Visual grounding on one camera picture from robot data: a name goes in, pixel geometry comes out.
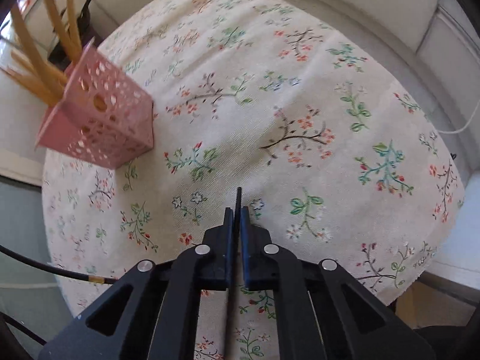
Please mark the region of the black chopstick gold band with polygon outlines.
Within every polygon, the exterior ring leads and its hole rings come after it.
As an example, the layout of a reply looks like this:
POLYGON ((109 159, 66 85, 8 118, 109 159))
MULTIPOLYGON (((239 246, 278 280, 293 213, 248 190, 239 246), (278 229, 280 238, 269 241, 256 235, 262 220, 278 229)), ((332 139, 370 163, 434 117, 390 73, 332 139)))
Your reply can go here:
POLYGON ((239 239, 240 239, 240 221, 242 210, 242 188, 237 187, 236 200, 233 210, 233 227, 232 235, 230 236, 230 250, 229 250, 229 287, 226 306, 226 319, 224 327, 224 358, 230 359, 232 357, 231 339, 233 336, 233 322, 234 322, 234 306, 237 287, 237 265, 239 255, 239 239))

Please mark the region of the light bamboo chopstick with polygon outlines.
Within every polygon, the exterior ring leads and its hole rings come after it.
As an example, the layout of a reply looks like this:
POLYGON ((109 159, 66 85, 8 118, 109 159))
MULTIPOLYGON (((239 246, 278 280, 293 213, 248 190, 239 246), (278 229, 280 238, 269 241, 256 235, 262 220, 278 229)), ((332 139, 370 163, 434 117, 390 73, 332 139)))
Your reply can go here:
MULTIPOLYGON (((40 67, 42 67, 45 61, 39 54, 38 49, 35 46, 31 35, 29 34, 17 2, 13 3, 13 6, 10 9, 10 16, 12 18, 12 23, 14 24, 14 28, 19 37, 20 43, 23 47, 24 53, 28 56, 31 62, 33 62, 34 64, 38 64, 40 67)), ((62 99, 64 95, 64 89, 60 84, 57 84, 54 81, 49 80, 48 78, 40 80, 52 94, 62 99)))

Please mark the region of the floral tablecloth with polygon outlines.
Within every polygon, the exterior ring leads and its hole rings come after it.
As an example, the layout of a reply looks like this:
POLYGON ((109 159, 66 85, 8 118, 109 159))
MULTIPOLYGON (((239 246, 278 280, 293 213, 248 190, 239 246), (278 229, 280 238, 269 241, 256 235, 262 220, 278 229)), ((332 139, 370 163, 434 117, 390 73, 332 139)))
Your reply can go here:
POLYGON ((391 304, 465 198, 456 145, 366 51, 282 0, 155 0, 97 51, 151 95, 154 149, 107 169, 47 149, 57 267, 120 278, 222 223, 237 187, 298 258, 391 304))

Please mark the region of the pink perforated utensil basket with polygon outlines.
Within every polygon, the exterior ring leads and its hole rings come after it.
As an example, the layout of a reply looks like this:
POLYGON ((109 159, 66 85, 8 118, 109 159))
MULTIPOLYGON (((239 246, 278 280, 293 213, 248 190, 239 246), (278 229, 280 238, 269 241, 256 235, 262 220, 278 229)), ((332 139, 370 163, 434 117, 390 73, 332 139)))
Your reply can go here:
POLYGON ((44 114, 37 146, 112 170, 154 149, 151 95, 92 42, 67 73, 64 97, 44 114))

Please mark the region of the dark brown woven bin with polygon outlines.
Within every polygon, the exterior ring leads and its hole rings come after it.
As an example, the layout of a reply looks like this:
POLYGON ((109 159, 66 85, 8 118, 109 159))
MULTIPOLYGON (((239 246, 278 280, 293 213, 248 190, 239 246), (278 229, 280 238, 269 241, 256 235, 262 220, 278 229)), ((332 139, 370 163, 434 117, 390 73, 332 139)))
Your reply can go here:
MULTIPOLYGON (((82 49, 85 49, 90 43, 93 43, 95 46, 98 45, 98 39, 92 37, 87 41, 82 42, 82 49)), ((48 55, 48 61, 55 65, 60 71, 65 71, 71 63, 70 58, 66 54, 66 51, 60 43, 58 43, 48 55)))

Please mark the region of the black wok with lid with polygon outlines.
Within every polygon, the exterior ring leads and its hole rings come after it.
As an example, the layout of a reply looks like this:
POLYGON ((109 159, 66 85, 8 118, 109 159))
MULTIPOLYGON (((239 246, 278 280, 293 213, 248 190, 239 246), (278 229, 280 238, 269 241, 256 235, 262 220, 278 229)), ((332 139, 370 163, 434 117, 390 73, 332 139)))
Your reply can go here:
POLYGON ((92 1, 93 0, 85 0, 85 3, 80 10, 80 14, 76 19, 80 41, 83 46, 88 43, 89 40, 95 36, 96 33, 91 26, 91 14, 89 11, 89 5, 92 1))

